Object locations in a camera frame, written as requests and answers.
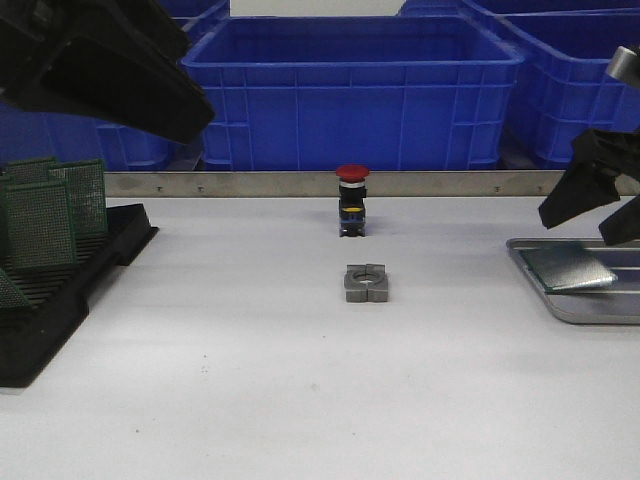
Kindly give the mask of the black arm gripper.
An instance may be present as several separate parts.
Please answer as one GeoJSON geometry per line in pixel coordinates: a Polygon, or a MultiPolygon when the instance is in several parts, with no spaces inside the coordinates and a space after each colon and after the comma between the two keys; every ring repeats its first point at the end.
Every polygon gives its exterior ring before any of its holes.
{"type": "MultiPolygon", "coordinates": [[[[538,207],[547,229],[583,213],[616,202],[616,179],[639,180],[639,134],[587,129],[572,141],[573,160],[551,193],[538,207]]],[[[605,244],[639,239],[639,196],[616,210],[598,226],[605,244]]]]}

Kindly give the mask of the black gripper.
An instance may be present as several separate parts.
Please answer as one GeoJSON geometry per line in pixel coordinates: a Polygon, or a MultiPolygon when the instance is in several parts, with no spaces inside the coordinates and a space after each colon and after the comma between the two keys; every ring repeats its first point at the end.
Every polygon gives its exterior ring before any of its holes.
{"type": "Polygon", "coordinates": [[[186,144],[214,118],[200,87],[168,59],[183,57],[190,46],[154,0],[3,1],[1,100],[186,144]],[[123,14],[161,53],[122,27],[123,14]]]}

